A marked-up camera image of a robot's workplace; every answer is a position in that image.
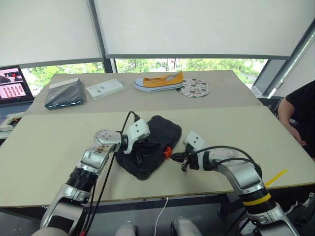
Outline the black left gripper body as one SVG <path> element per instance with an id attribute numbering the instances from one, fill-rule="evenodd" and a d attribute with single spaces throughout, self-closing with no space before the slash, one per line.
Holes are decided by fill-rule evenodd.
<path id="1" fill-rule="evenodd" d="M 149 140 L 148 139 L 138 140 L 138 141 L 136 141 L 133 144 L 133 149 L 132 150 L 134 152 L 140 152 L 140 153 L 143 153 L 143 154 L 148 154 L 149 153 L 148 144 L 149 144 Z"/>

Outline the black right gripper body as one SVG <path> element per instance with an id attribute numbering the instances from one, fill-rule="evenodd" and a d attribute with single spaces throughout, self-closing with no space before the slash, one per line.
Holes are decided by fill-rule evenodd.
<path id="1" fill-rule="evenodd" d="M 190 169 L 198 170 L 198 156 L 197 154 L 193 154 L 194 150 L 191 145 L 186 146 L 185 153 L 188 154 L 188 159 L 189 159 L 189 164 L 187 168 L 189 167 Z"/>

